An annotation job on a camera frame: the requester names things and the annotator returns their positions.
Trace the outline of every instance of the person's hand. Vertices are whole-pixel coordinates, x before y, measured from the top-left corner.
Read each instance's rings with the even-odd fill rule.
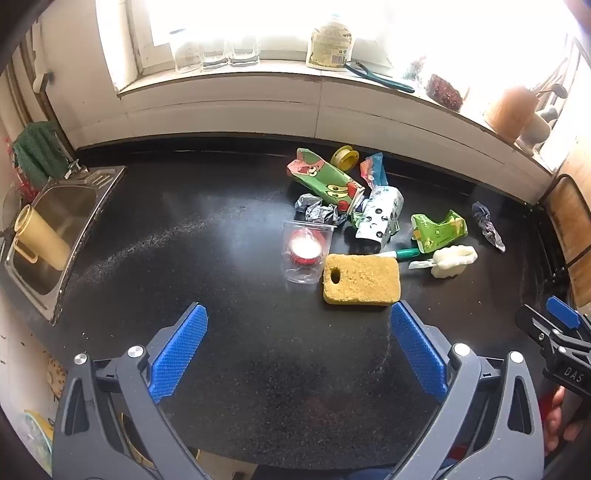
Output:
[[[552,398],[552,410],[548,413],[548,416],[544,419],[544,454],[548,455],[550,452],[554,451],[560,442],[560,438],[558,436],[558,431],[560,430],[560,425],[562,424],[562,402],[564,400],[564,387],[558,387],[554,397]],[[583,428],[583,420],[576,421],[571,423],[564,429],[564,433],[562,437],[568,441],[572,442],[581,429]]]

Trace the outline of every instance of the metal screw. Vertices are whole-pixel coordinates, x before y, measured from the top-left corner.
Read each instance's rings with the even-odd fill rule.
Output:
[[[515,351],[509,354],[509,358],[511,358],[516,364],[520,364],[523,361],[523,355]]]
[[[456,343],[453,346],[453,351],[456,353],[456,355],[466,356],[470,354],[470,347],[465,343]]]
[[[85,364],[87,360],[88,360],[88,355],[86,355],[85,353],[79,353],[78,355],[76,355],[74,357],[74,363],[76,365]]]
[[[131,347],[129,350],[127,350],[127,354],[131,357],[131,358],[138,358],[139,356],[141,356],[144,353],[144,348],[136,345]]]

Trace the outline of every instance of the bottle label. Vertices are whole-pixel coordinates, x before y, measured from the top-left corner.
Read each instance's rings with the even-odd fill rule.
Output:
[[[346,28],[327,25],[312,33],[309,62],[320,67],[344,68],[351,59],[353,38]]]

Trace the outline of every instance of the speckled granite surface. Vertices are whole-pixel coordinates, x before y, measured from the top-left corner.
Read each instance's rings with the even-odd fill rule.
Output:
[[[129,170],[76,260],[56,325],[4,269],[0,283],[65,364],[80,351],[118,356],[172,325],[191,301],[205,305],[209,330],[175,395],[161,402],[192,447],[296,468],[395,463],[436,402],[390,337],[388,309],[330,306],[321,284],[282,280],[282,222],[305,192],[285,175],[290,160],[281,152],[114,159]],[[389,248],[409,246],[410,214],[437,220],[453,209],[468,220],[463,243],[479,255],[447,280],[401,266],[402,297],[452,343],[487,356],[518,349],[539,365],[537,347],[512,318],[522,302],[543,298],[540,253],[522,206],[478,186],[464,194],[401,176],[389,181],[405,199]],[[505,254],[471,220],[476,200],[493,213]],[[340,229],[331,252],[353,253],[354,237],[351,227]]]

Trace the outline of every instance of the plastic cup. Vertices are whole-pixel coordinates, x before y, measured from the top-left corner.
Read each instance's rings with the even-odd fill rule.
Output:
[[[294,283],[318,283],[330,250],[334,225],[283,222],[283,261],[285,278]]]

